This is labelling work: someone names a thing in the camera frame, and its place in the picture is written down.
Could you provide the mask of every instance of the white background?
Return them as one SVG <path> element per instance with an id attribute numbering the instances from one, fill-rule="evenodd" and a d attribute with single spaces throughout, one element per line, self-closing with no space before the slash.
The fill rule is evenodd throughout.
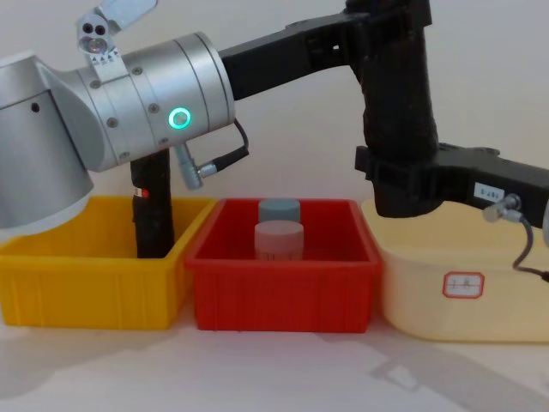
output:
<path id="1" fill-rule="evenodd" d="M 75 21 L 99 0 L 2 0 L 0 56 L 32 49 L 50 66 L 84 64 Z M 549 53 L 546 0 L 432 0 L 427 28 L 432 98 L 441 141 L 492 146 L 546 167 Z M 122 33 L 123 52 L 206 33 L 224 49 L 308 17 L 333 14 L 343 0 L 160 0 Z M 339 68 L 238 103 L 252 156 L 209 179 L 193 196 L 300 196 L 364 199 L 371 186 L 353 170 L 363 141 L 364 101 L 351 71 Z M 227 128 L 191 144 L 207 161 L 239 144 Z M 94 176 L 96 193 L 130 194 L 129 167 Z M 187 195 L 174 169 L 174 192 Z"/>

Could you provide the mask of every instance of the metal bracket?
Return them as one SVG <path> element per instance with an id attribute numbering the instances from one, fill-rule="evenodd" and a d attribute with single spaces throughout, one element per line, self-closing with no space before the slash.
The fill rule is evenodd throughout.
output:
<path id="1" fill-rule="evenodd" d="M 113 37 L 157 4 L 158 0 L 105 0 L 76 23 L 78 46 L 101 83 L 129 74 Z"/>

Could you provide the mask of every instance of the white label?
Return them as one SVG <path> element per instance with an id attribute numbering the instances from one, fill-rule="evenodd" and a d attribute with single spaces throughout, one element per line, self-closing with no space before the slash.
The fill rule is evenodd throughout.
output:
<path id="1" fill-rule="evenodd" d="M 478 299 L 484 292 L 481 273 L 449 273 L 444 277 L 443 294 L 450 299 Z"/>
<path id="2" fill-rule="evenodd" d="M 500 200 L 504 200 L 505 191 L 498 189 L 497 187 L 475 183 L 474 196 L 482 200 L 487 200 L 488 202 L 497 203 Z"/>

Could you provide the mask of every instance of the label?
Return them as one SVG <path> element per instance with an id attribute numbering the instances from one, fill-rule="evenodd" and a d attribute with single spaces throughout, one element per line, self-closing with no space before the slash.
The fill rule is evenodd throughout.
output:
<path id="1" fill-rule="evenodd" d="M 136 187 L 134 189 L 134 196 L 136 197 L 142 197 L 144 199 L 148 199 L 148 197 L 150 196 L 150 194 L 148 193 L 148 190 L 147 189 L 140 189 L 139 187 Z"/>
<path id="2" fill-rule="evenodd" d="M 488 202 L 497 203 L 504 200 L 505 191 L 497 187 L 483 185 L 482 183 L 474 184 L 474 196 L 478 199 L 487 200 Z"/>
<path id="3" fill-rule="evenodd" d="M 444 277 L 443 295 L 448 299 L 478 299 L 484 293 L 485 277 L 475 272 L 450 272 Z"/>

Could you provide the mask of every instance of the cable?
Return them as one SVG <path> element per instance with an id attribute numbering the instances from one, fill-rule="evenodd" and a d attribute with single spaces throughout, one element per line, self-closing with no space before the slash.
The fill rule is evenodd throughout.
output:
<path id="1" fill-rule="evenodd" d="M 248 150 L 250 141 L 248 140 L 248 135 L 246 134 L 244 127 L 242 127 L 237 118 L 234 119 L 234 125 L 237 127 L 240 135 L 242 136 L 244 146 L 233 150 L 229 154 L 225 154 L 224 156 L 214 159 L 212 162 L 214 163 L 217 172 L 227 169 L 229 166 L 235 164 L 237 161 L 241 161 L 244 157 L 250 154 L 250 151 Z"/>
<path id="2" fill-rule="evenodd" d="M 242 140 L 244 140 L 244 147 L 248 148 L 250 146 L 250 141 L 248 140 L 248 135 L 246 134 L 246 130 L 244 130 L 244 127 L 240 124 L 237 118 L 234 119 L 234 125 L 237 126 L 238 131 L 240 132 L 240 135 L 242 136 Z"/>
<path id="3" fill-rule="evenodd" d="M 537 275 L 541 277 L 541 279 L 543 279 L 544 281 L 549 282 L 549 272 L 521 266 L 521 264 L 524 262 L 524 260 L 526 260 L 526 258 L 532 251 L 532 248 L 534 247 L 534 230 L 532 229 L 532 225 L 530 224 L 530 222 L 524 216 L 521 217 L 520 223 L 524 226 L 524 229 L 526 230 L 527 241 L 526 247 L 522 251 L 521 255 L 513 263 L 513 269 L 519 272 Z"/>

